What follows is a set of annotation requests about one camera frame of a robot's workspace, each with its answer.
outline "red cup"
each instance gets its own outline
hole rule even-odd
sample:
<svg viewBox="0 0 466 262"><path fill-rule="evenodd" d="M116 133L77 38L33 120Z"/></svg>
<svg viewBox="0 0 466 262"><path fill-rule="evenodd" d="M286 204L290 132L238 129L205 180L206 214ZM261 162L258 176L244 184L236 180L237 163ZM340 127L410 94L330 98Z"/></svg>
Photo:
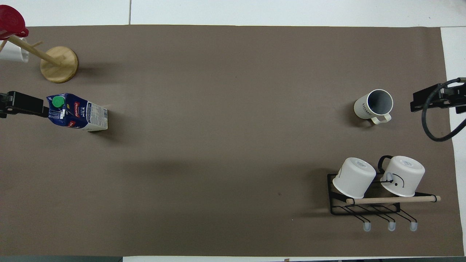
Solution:
<svg viewBox="0 0 466 262"><path fill-rule="evenodd" d="M6 40L12 35L26 37L29 30L20 12L11 6L0 5L0 40Z"/></svg>

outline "milk carton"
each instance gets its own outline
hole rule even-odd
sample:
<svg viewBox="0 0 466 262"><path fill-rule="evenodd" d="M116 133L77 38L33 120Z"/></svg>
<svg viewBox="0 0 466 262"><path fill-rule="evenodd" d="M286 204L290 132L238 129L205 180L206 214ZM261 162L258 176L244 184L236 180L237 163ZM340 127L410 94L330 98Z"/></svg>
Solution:
<svg viewBox="0 0 466 262"><path fill-rule="evenodd" d="M108 128L105 108L73 94L64 93L47 97L48 118L56 125L98 131Z"/></svg>

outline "printed text on mug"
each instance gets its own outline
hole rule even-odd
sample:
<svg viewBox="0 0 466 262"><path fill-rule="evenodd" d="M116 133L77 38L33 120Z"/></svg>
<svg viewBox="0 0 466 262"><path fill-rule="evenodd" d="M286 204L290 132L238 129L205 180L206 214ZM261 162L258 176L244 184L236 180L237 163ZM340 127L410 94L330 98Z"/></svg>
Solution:
<svg viewBox="0 0 466 262"><path fill-rule="evenodd" d="M366 103L363 103L363 108L364 108L364 111L366 111L366 113L368 113L369 115L372 115L371 113L369 113L369 111L367 111Z"/></svg>

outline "black cable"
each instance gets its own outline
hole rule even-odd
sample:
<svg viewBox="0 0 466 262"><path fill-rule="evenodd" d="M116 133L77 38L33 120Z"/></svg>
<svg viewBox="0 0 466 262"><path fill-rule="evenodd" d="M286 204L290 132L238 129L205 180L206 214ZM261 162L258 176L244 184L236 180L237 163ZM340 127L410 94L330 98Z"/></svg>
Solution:
<svg viewBox="0 0 466 262"><path fill-rule="evenodd" d="M427 127L427 122L426 122L426 113L427 113L427 108L429 107L429 105L431 104L431 101L433 99L433 97L438 93L438 91L442 88L451 88L451 87L448 87L449 84L451 83L459 83L459 82L462 82L464 80L464 78L455 78L455 79L452 79L452 80L449 80L441 85L439 85L434 91L432 91L432 93L427 97L427 100L425 101L424 103L424 106L422 107L422 116L421 116L421 122L422 122L422 128L424 129L424 132L426 133L426 135L436 141L436 142L443 142L443 141L447 141L449 139L451 139L452 137L454 137L456 134L458 134L465 126L466 126L466 119L463 120L453 131L451 131L448 135L444 136L444 137L441 137L441 138L438 138L434 135L432 135L432 133L429 131L429 128Z"/></svg>

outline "green bottle cap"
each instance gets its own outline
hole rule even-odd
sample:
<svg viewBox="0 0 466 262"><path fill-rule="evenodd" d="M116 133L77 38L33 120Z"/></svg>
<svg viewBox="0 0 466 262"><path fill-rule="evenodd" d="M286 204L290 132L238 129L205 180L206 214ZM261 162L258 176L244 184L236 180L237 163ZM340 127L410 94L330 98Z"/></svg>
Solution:
<svg viewBox="0 0 466 262"><path fill-rule="evenodd" d="M65 98L62 96L56 96L52 98L52 105L57 108L62 108L62 106L65 104Z"/></svg>

